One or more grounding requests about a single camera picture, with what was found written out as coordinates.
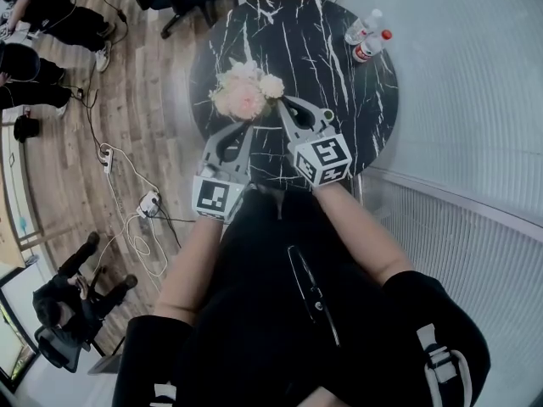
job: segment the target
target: sneaker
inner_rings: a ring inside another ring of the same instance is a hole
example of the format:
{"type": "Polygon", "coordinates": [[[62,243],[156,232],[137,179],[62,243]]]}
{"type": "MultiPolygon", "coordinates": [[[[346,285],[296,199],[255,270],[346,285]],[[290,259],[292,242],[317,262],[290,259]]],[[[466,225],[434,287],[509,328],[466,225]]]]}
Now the sneaker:
{"type": "Polygon", "coordinates": [[[68,109],[68,104],[69,103],[70,103],[70,101],[68,101],[68,103],[66,103],[62,107],[57,108],[57,118],[59,118],[59,119],[64,118],[64,115],[66,114],[66,110],[68,109]]]}
{"type": "Polygon", "coordinates": [[[128,275],[127,277],[125,277],[123,283],[128,289],[133,289],[137,285],[137,277],[135,277],[134,275],[128,275]]]}
{"type": "Polygon", "coordinates": [[[92,244],[93,246],[98,246],[100,243],[100,236],[97,232],[93,231],[88,235],[87,243],[92,244]]]}
{"type": "Polygon", "coordinates": [[[103,31],[99,31],[98,35],[101,36],[103,39],[110,37],[111,34],[115,31],[117,26],[115,23],[107,23],[107,27],[103,31]]]}
{"type": "Polygon", "coordinates": [[[111,54],[111,41],[105,42],[105,47],[96,52],[96,70],[104,72],[109,65],[109,56],[111,54]]]}

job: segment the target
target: person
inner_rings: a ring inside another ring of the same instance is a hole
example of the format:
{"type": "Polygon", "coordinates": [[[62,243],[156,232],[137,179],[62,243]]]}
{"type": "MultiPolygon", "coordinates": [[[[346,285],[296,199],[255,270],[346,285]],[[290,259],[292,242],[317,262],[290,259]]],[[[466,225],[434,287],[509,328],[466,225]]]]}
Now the person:
{"type": "Polygon", "coordinates": [[[285,192],[280,214],[250,189],[222,238],[222,221],[196,220],[154,313],[128,325],[114,407],[431,406],[430,324],[471,375],[471,402],[444,405],[475,403],[481,332],[358,201],[331,183],[285,192]]]}
{"type": "Polygon", "coordinates": [[[89,8],[76,6],[71,0],[6,0],[13,3],[8,31],[14,32],[19,21],[31,25],[68,45],[81,45],[95,53],[96,69],[104,72],[109,65],[115,24],[89,8]]]}
{"type": "Polygon", "coordinates": [[[32,304],[37,319],[70,346],[90,340],[99,330],[100,321],[137,285],[137,278],[129,275],[105,297],[91,300],[93,291],[77,271],[96,252],[98,243],[99,235],[92,232],[79,250],[62,264],[58,274],[34,292],[32,304]]]}
{"type": "Polygon", "coordinates": [[[48,104],[63,117],[71,98],[71,90],[59,85],[65,73],[64,68],[46,59],[40,59],[40,70],[33,81],[12,81],[10,74],[0,72],[0,109],[48,104]]]}

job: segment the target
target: wooden floor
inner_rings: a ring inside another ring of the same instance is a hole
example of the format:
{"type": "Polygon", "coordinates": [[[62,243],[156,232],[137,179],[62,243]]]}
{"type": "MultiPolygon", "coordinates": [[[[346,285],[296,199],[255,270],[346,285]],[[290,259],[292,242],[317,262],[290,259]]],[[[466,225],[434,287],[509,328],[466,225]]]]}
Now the wooden floor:
{"type": "MultiPolygon", "coordinates": [[[[199,40],[208,27],[200,12],[193,11],[163,41],[160,30],[172,16],[171,10],[143,12],[135,0],[109,1],[126,13],[129,31],[125,41],[115,45],[106,72],[92,78],[91,92],[98,89],[98,101],[92,110],[96,136],[100,142],[111,143],[126,152],[137,170],[159,188],[171,217],[193,219],[192,179],[204,141],[193,123],[188,77],[199,40]]],[[[216,12],[222,16],[234,3],[233,0],[218,2],[216,12]]],[[[113,9],[102,0],[77,0],[77,4],[96,10],[110,21],[115,18],[113,9]]],[[[115,38],[119,38],[125,26],[119,20],[116,24],[115,38]]],[[[93,56],[86,49],[69,47],[44,35],[37,41],[36,50],[45,59],[68,69],[65,84],[87,89],[93,56]]],[[[85,109],[72,101],[62,120],[48,106],[35,107],[32,113],[42,120],[41,137],[26,143],[38,220],[45,231],[73,227],[73,232],[50,242],[57,266],[84,243],[89,232],[99,232],[98,252],[81,269],[90,280],[98,256],[106,243],[120,233],[123,222],[107,176],[96,160],[85,109]]],[[[150,187],[134,175],[120,153],[114,154],[110,177],[126,218],[135,212],[140,197],[150,187]]],[[[180,222],[174,222],[174,226],[183,244],[191,226],[180,222]]],[[[172,232],[162,220],[154,220],[154,229],[166,256],[172,260],[178,250],[172,232]]],[[[160,273],[165,261],[153,240],[149,220],[135,219],[130,224],[130,233],[145,239],[151,254],[143,259],[149,270],[160,273]]],[[[128,273],[139,280],[126,302],[108,316],[98,334],[98,345],[107,354],[124,336],[128,321],[152,309],[165,275],[148,275],[130,248],[126,234],[111,243],[101,265],[108,267],[98,284],[102,292],[109,291],[128,273]]]]}

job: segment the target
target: black marble table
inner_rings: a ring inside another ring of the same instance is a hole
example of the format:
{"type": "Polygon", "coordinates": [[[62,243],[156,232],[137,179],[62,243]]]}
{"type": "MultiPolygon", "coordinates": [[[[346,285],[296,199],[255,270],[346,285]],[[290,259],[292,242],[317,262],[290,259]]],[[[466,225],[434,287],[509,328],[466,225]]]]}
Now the black marble table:
{"type": "MultiPolygon", "coordinates": [[[[351,175],[383,149],[395,124],[398,86],[386,50],[359,64],[344,34],[356,16],[327,0],[250,0],[217,22],[199,44],[190,79],[194,119],[205,139],[232,123],[209,98],[216,75],[253,59],[283,79],[285,94],[335,113],[333,125],[350,148],[351,175]]],[[[254,121],[249,175],[254,182],[288,190],[309,190],[285,154],[288,138],[277,108],[254,121]]]]}

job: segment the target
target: black lanyard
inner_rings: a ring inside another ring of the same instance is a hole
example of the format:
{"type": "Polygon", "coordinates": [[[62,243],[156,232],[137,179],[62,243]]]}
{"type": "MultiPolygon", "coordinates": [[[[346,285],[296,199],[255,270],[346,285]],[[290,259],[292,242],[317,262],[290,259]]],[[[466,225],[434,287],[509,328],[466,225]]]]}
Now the black lanyard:
{"type": "Polygon", "coordinates": [[[330,330],[336,347],[341,347],[336,326],[333,324],[332,316],[322,296],[321,288],[317,286],[315,277],[305,262],[304,256],[296,246],[289,246],[287,253],[294,273],[294,279],[296,279],[299,293],[304,300],[304,305],[311,321],[319,327],[326,327],[326,330],[330,330]]]}

